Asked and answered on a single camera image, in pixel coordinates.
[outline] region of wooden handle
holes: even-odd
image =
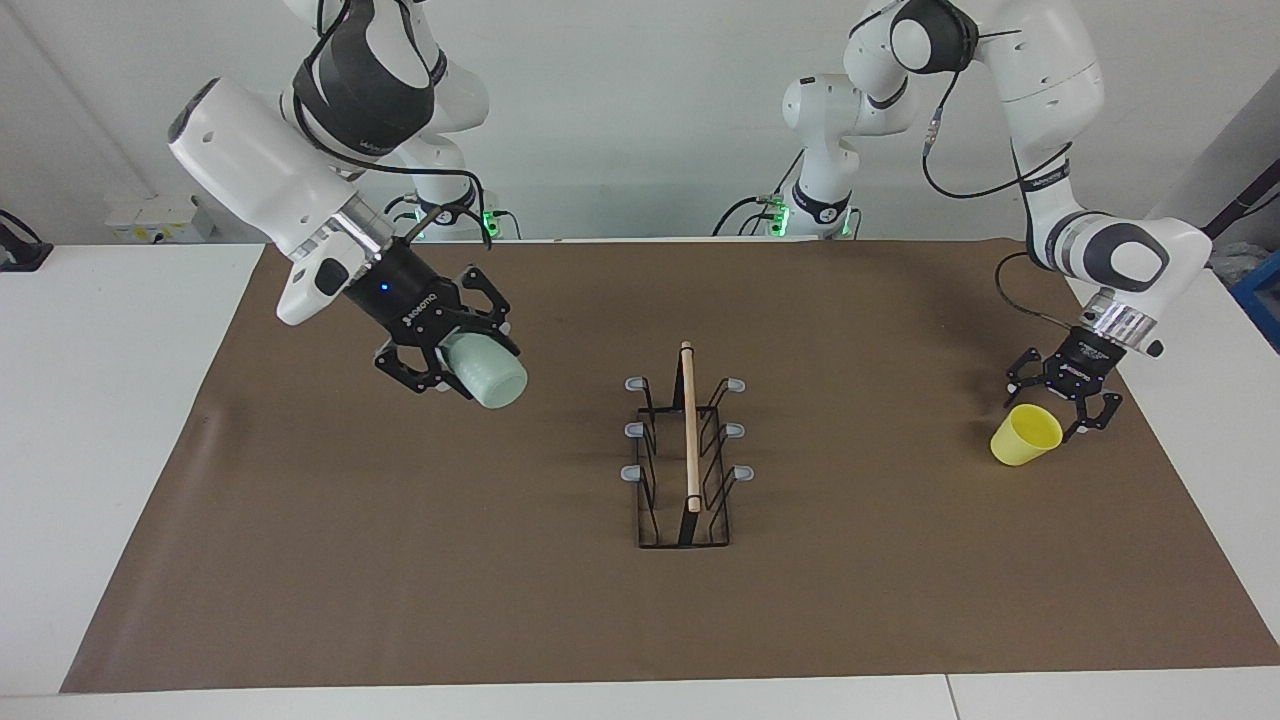
[[[701,443],[698,442],[698,389],[694,387],[694,343],[680,346],[680,364],[685,370],[685,471],[689,475],[689,511],[703,511],[703,482],[699,470]]]

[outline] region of brown surface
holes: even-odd
[[[1134,404],[989,456],[1001,372],[1062,337],[992,291],[1014,249],[430,249],[515,302],[532,382],[500,413],[376,373],[348,302],[279,324],[269,251],[63,689],[1280,664]],[[760,479],[731,548],[639,551],[622,380],[666,387],[686,338],[750,384],[724,419]]]

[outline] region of table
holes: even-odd
[[[1280,669],[42,697],[61,683],[261,252],[61,247],[35,275],[0,277],[0,717],[1261,719],[1280,707]],[[1280,357],[1208,272],[1161,336],[1166,357],[1130,357],[1121,373],[1276,634],[1280,484],[1260,450],[1275,434]]]

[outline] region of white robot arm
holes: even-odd
[[[855,95],[860,92],[868,104],[883,99],[878,105],[893,117],[884,126],[890,132],[904,129],[910,124],[908,114],[914,114],[909,73],[959,74],[972,61],[991,69],[1021,176],[1015,184],[1027,206],[1028,254],[1044,269],[1100,288],[1084,309],[1082,327],[1071,331],[1056,354],[1046,359],[1030,350],[1010,369],[1010,402],[1021,389],[1044,384],[1076,404],[1079,420],[1073,432],[1105,428],[1121,400],[1103,393],[1107,375],[1130,350],[1151,356],[1164,352],[1152,331],[1204,268],[1211,242],[1181,220],[1125,220],[1075,201],[1066,154],[1102,108],[1103,86],[1093,44],[1070,0],[966,0],[961,5],[950,0],[882,5],[876,0],[850,33],[845,69]],[[900,114],[897,105],[904,108]],[[941,110],[924,146],[927,176]],[[832,154],[801,135],[809,149],[806,164],[815,161],[819,170],[801,176],[795,196],[847,196],[852,190],[847,174],[820,170]],[[788,201],[801,206],[791,196]],[[794,209],[792,217],[797,214],[803,215]],[[819,224],[819,229],[833,225]],[[1021,375],[1024,366],[1041,360],[1042,373]],[[1098,393],[1107,406],[1089,418],[1085,401]]]
[[[214,79],[174,120],[172,151],[214,197],[293,261],[278,307],[282,320],[300,324],[346,295],[390,333],[375,365],[397,382],[420,393],[454,388],[489,407],[515,401],[527,377],[515,360],[520,348],[506,334],[509,304],[479,268],[451,281],[408,245],[445,210],[474,214],[475,202],[483,211],[475,176],[457,167],[413,170],[433,178],[433,190],[452,193],[461,181],[470,192],[440,196],[410,237],[397,237],[349,182],[365,169],[380,169],[375,161],[402,147],[416,158],[413,151],[435,138],[429,128],[481,122],[488,113],[483,86],[460,68],[449,74],[412,0],[347,0],[337,12],[315,1],[289,5],[323,15],[328,26],[278,111],[234,82]],[[451,77],[456,90],[438,94]],[[443,118],[442,97],[454,104]],[[456,154],[435,158],[461,160]],[[454,197],[468,202],[452,205]],[[492,307],[468,307],[460,288],[483,292]],[[449,348],[461,347],[466,334],[483,338],[465,343],[466,355],[475,357],[479,347],[480,359],[465,363],[458,355],[451,363]],[[426,369],[406,365],[401,346],[421,348]]]

